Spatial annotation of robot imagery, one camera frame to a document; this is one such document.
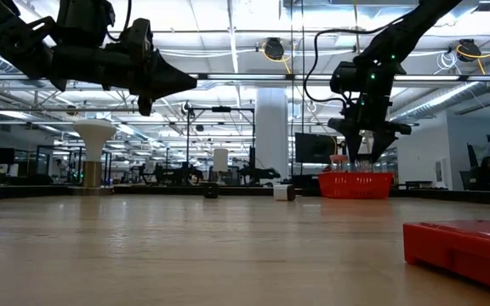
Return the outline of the red slotted plastic basket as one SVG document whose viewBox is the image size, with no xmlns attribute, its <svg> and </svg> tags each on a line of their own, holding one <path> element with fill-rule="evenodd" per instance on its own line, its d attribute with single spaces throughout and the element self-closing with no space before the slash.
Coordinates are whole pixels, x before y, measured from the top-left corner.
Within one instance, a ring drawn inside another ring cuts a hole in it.
<svg viewBox="0 0 490 306">
<path fill-rule="evenodd" d="M 391 173 L 320 173 L 321 195 L 334 199 L 385 199 L 389 196 Z"/>
</svg>

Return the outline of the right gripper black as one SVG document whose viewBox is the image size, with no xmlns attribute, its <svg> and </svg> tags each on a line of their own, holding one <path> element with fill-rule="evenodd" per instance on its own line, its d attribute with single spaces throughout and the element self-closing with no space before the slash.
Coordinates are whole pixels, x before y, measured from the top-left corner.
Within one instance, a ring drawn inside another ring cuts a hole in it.
<svg viewBox="0 0 490 306">
<path fill-rule="evenodd" d="M 332 118 L 328 126 L 345 136 L 349 160 L 354 163 L 362 145 L 362 136 L 358 133 L 367 130 L 373 133 L 373 146 L 370 162 L 375 163 L 387 148 L 397 140 L 395 133 L 409 135 L 412 127 L 397 122 L 387 122 L 387 111 L 392 103 L 390 92 L 393 80 L 368 78 L 359 89 L 356 102 L 349 102 L 342 110 L 342 119 Z"/>
</svg>

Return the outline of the black background rig frame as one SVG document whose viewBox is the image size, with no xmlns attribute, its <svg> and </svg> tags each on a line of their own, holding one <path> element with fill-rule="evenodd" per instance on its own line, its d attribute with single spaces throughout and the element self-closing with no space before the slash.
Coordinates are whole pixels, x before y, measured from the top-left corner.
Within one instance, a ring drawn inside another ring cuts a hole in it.
<svg viewBox="0 0 490 306">
<path fill-rule="evenodd" d="M 255 140 L 256 140 L 256 121 L 255 121 L 255 109 L 253 108 L 242 108 L 242 107 L 230 107 L 230 106 L 212 106 L 212 107 L 192 107 L 189 103 L 185 104 L 187 106 L 187 114 L 186 114 L 186 169 L 189 169 L 190 166 L 190 137 L 191 137 L 191 112 L 199 111 L 196 116 L 198 119 L 205 111 L 210 111 L 213 113 L 232 113 L 233 111 L 238 112 L 241 116 L 243 116 L 246 121 L 252 126 L 252 144 L 250 145 L 248 154 L 249 154 L 249 165 L 251 167 L 256 166 L 256 148 L 255 148 Z"/>
</svg>

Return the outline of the person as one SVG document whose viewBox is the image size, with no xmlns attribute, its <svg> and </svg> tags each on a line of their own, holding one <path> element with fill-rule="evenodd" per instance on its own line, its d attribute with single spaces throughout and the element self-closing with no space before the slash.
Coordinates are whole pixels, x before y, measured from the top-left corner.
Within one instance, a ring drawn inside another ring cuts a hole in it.
<svg viewBox="0 0 490 306">
<path fill-rule="evenodd" d="M 490 156 L 484 157 L 480 166 L 471 168 L 470 188 L 490 191 Z"/>
</svg>

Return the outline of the white wall charger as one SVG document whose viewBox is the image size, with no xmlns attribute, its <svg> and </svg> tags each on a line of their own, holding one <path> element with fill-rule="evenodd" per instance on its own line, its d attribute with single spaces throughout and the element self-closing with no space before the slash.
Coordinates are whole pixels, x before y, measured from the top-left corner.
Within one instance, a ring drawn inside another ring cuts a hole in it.
<svg viewBox="0 0 490 306">
<path fill-rule="evenodd" d="M 296 189 L 292 184 L 278 184 L 273 186 L 273 198 L 275 201 L 294 201 Z"/>
</svg>

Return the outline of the black aluminium table frame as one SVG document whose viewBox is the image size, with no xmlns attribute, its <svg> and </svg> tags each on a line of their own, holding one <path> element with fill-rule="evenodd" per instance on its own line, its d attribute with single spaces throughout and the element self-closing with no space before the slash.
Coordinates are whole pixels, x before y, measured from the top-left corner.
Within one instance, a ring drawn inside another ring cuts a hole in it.
<svg viewBox="0 0 490 306">
<path fill-rule="evenodd" d="M 11 198 L 41 196 L 111 196 L 111 195 L 166 195 L 200 196 L 202 188 L 197 187 L 150 187 L 142 185 L 115 186 L 111 188 L 84 189 L 67 185 L 45 186 L 0 186 L 0 200 Z M 391 190 L 390 197 L 419 198 L 440 201 L 462 201 L 490 204 L 490 191 L 451 191 L 451 190 Z"/>
</svg>

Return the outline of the plain red plastic case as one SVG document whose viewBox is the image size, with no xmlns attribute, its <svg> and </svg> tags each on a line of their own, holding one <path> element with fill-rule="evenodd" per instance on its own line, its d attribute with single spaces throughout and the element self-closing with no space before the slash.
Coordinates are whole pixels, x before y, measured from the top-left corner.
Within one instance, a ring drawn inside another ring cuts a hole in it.
<svg viewBox="0 0 490 306">
<path fill-rule="evenodd" d="M 406 223 L 404 258 L 490 286 L 490 220 Z"/>
</svg>

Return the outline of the pink capped hourglass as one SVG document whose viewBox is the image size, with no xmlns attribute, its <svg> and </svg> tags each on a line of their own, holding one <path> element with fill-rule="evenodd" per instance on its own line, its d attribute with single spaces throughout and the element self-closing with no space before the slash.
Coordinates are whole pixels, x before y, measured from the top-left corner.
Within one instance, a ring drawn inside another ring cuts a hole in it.
<svg viewBox="0 0 490 306">
<path fill-rule="evenodd" d="M 331 155 L 330 169 L 335 173 L 346 173 L 348 171 L 348 157 L 345 155 Z"/>
</svg>

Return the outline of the white cylinder lamp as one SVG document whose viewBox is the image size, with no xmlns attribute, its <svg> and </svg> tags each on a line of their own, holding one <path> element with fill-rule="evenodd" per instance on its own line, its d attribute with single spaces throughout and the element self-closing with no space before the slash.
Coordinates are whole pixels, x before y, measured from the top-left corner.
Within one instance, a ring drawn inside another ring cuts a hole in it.
<svg viewBox="0 0 490 306">
<path fill-rule="evenodd" d="M 228 171 L 229 151 L 227 149 L 214 149 L 213 152 L 213 171 L 217 173 Z"/>
</svg>

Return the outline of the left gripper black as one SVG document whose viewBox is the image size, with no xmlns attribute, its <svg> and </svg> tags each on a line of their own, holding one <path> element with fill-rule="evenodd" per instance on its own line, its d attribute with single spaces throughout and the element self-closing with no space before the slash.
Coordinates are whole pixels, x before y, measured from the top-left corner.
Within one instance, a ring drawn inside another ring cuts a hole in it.
<svg viewBox="0 0 490 306">
<path fill-rule="evenodd" d="M 123 32 L 120 42 L 105 48 L 56 47 L 51 75 L 99 84 L 104 90 L 126 88 L 138 97 L 142 116 L 151 114 L 155 96 L 169 96 L 197 87 L 195 77 L 170 65 L 161 51 L 153 48 L 151 23 L 142 18 Z"/>
</svg>

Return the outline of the white sand hourglass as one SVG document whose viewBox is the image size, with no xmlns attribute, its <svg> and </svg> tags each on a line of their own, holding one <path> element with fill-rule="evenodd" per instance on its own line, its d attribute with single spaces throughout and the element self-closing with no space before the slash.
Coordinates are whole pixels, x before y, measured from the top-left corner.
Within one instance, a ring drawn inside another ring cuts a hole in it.
<svg viewBox="0 0 490 306">
<path fill-rule="evenodd" d="M 356 156 L 355 169 L 360 173 L 372 173 L 374 165 L 371 161 L 373 153 L 373 134 L 369 131 L 361 132 L 362 142 Z"/>
</svg>

